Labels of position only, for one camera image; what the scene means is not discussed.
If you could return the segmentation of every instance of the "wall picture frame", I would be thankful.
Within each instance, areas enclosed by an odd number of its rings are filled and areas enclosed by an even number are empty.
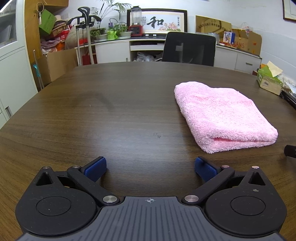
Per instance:
[[[127,10],[127,26],[132,24],[131,10]],[[187,11],[166,8],[142,8],[145,34],[167,34],[170,31],[187,32]]]
[[[283,0],[283,18],[296,22],[296,0]]]

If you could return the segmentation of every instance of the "fluffy pink cloth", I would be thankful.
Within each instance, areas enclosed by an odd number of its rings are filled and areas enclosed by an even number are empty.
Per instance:
[[[196,143],[207,153],[267,146],[277,139],[254,102],[234,89],[187,82],[174,92]]]

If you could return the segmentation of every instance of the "black office chair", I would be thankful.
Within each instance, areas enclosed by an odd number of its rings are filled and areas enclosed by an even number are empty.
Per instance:
[[[168,32],[162,62],[214,66],[216,38],[205,34]]]

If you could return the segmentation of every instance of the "wooden table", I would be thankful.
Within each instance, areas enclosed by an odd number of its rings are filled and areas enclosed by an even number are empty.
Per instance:
[[[276,143],[203,152],[174,98],[175,85],[187,81],[234,88],[252,99],[278,130]],[[286,144],[296,145],[295,124],[296,111],[249,74],[165,62],[77,67],[35,95],[0,131],[0,239],[21,234],[15,206],[43,166],[62,171],[105,156],[101,184],[116,195],[182,197],[201,184],[194,160],[202,155],[241,171],[260,166],[287,206],[281,234],[295,240],[296,164],[283,153]]]

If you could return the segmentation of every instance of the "cabinet handle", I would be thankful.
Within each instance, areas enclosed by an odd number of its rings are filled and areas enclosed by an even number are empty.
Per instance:
[[[11,109],[9,108],[9,106],[7,106],[7,107],[5,108],[5,110],[6,110],[6,113],[7,113],[8,117],[9,117],[9,118],[12,117],[12,112],[11,112]]]

